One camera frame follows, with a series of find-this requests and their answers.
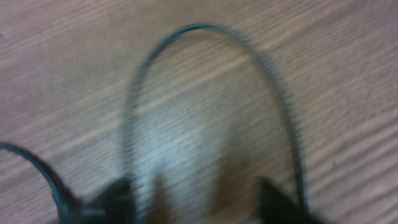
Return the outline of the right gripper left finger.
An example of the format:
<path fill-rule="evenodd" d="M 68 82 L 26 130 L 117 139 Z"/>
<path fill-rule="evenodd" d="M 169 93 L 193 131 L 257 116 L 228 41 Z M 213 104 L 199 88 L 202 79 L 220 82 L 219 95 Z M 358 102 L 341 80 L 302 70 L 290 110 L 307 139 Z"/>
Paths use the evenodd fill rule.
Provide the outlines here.
<path fill-rule="evenodd" d="M 64 224 L 134 224 L 137 223 L 131 184 L 120 178 L 106 187 L 96 198 L 58 215 Z"/>

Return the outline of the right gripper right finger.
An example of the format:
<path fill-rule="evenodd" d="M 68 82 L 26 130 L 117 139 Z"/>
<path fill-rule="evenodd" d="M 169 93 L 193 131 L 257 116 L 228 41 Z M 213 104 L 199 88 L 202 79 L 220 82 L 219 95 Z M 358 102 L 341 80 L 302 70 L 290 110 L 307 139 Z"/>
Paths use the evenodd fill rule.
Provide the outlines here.
<path fill-rule="evenodd" d="M 317 217 L 294 204 L 266 178 L 259 179 L 257 215 L 263 224 L 323 224 Z"/>

